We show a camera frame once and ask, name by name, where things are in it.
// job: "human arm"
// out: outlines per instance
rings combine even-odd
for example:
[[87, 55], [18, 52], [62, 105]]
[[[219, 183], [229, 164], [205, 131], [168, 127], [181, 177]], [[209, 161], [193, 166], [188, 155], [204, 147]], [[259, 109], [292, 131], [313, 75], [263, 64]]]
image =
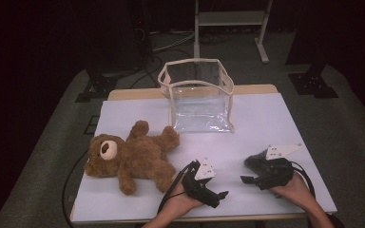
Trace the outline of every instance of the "human arm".
[[285, 186], [273, 187], [270, 190], [302, 208], [314, 228], [334, 228], [298, 172], [294, 172], [293, 178]]
[[190, 210], [203, 205], [200, 201], [192, 199], [184, 193], [181, 180], [177, 183], [170, 196], [171, 197], [164, 204], [162, 211], [160, 211], [150, 222], [145, 224], [143, 228], [166, 227], [174, 219], [178, 219], [187, 214]]

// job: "dark background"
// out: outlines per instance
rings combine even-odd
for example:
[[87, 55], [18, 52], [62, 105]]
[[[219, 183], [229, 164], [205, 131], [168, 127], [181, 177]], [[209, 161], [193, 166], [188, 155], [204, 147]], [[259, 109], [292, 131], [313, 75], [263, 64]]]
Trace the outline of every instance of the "dark background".
[[[132, 7], [127, 1], [80, 2], [0, 2], [0, 209], [68, 84], [86, 63], [141, 67], [148, 47], [125, 38], [136, 35], [134, 27], [193, 28], [192, 0], [135, 1]], [[100, 19], [94, 11], [100, 8], [91, 4], [109, 2], [118, 4], [111, 5], [116, 19]], [[203, 10], [249, 7], [247, 1], [201, 2]], [[137, 7], [142, 3], [145, 22]], [[298, 29], [287, 64], [310, 64], [316, 53], [322, 55], [365, 105], [365, 1], [275, 0], [268, 29]]]

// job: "transparent bag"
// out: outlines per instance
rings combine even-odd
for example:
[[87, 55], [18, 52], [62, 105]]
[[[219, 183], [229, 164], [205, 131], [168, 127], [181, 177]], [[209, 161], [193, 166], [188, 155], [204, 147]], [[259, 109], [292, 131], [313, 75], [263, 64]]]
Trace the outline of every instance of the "transparent bag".
[[165, 63], [158, 81], [170, 101], [169, 124], [178, 132], [234, 132], [234, 84], [217, 59]]

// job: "white metal stand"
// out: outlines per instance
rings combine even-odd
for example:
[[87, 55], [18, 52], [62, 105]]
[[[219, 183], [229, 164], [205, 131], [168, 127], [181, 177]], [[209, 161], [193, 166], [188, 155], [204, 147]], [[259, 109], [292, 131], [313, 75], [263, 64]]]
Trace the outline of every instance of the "white metal stand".
[[256, 46], [262, 62], [265, 64], [269, 63], [262, 41], [268, 24], [272, 2], [273, 0], [268, 0], [266, 10], [200, 12], [199, 0], [196, 0], [194, 58], [200, 58], [200, 27], [261, 25], [259, 37], [255, 38]]

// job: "teddy bear's nose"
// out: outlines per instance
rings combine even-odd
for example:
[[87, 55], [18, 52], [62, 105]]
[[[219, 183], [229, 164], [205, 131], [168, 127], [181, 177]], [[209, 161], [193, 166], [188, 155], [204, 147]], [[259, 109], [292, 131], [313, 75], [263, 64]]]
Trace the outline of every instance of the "teddy bear's nose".
[[103, 147], [102, 147], [102, 154], [105, 154], [106, 151], [108, 150], [108, 148], [109, 148], [108, 143], [104, 144]]

